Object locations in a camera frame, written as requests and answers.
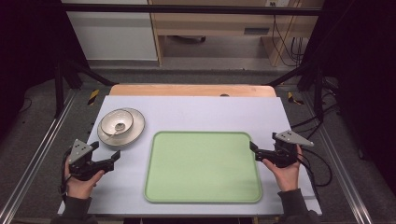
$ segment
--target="hand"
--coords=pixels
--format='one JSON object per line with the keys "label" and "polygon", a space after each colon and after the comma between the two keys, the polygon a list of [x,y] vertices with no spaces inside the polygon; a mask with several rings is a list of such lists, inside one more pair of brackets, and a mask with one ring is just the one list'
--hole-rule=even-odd
{"label": "hand", "polygon": [[[303,152],[300,146],[296,146],[298,158],[302,160]],[[298,174],[300,169],[300,163],[298,161],[285,168],[278,168],[267,159],[262,160],[262,162],[274,174],[276,183],[279,185],[280,190],[289,191],[298,188]]]}
{"label": "hand", "polygon": [[[96,186],[96,183],[104,174],[105,171],[101,170],[87,181],[81,181],[74,177],[70,177],[67,181],[67,196],[78,199],[88,199],[91,196],[93,187]],[[69,175],[69,159],[67,158],[64,165],[64,176],[68,177]]]}

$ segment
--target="black sleeve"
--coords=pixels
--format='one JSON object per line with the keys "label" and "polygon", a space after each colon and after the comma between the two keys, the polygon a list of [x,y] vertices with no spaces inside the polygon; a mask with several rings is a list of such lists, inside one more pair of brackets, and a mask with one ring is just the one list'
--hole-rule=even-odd
{"label": "black sleeve", "polygon": [[97,224],[95,216],[88,215],[91,198],[82,200],[77,198],[66,198],[64,204],[64,212],[61,216],[55,217],[51,220],[51,224]]}
{"label": "black sleeve", "polygon": [[300,189],[278,193],[282,205],[283,216],[279,223],[293,224],[316,224],[320,223],[318,214],[315,211],[308,211]]}

